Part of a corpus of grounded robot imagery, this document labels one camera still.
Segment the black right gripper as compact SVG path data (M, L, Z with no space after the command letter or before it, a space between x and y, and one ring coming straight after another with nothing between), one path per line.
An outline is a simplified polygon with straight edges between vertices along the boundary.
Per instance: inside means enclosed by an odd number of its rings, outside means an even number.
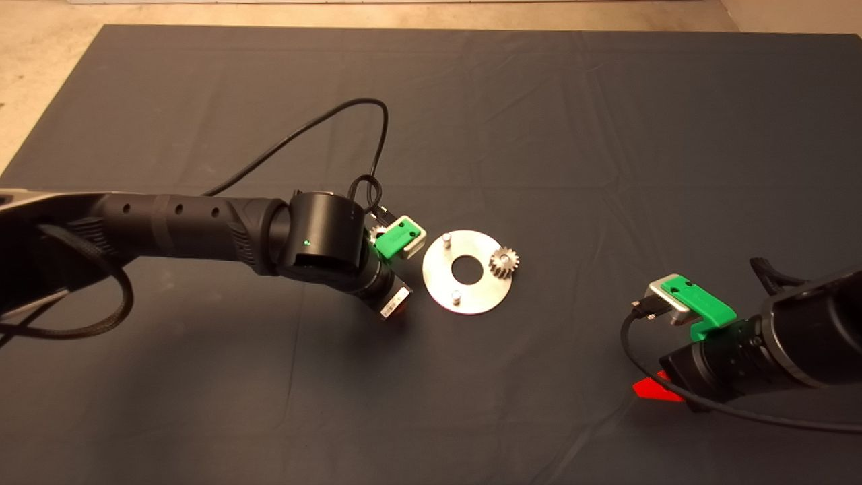
M772 390L772 363L764 355L760 317L716 329L701 341L660 358L655 378L633 384L641 399L684 402L659 381L671 381L690 393L720 403Z

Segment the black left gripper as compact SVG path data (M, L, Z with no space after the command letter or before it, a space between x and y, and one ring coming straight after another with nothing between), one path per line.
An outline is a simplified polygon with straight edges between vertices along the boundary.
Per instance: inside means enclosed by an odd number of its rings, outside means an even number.
M350 294L387 321L403 310L412 289L385 262L368 260L350 280Z

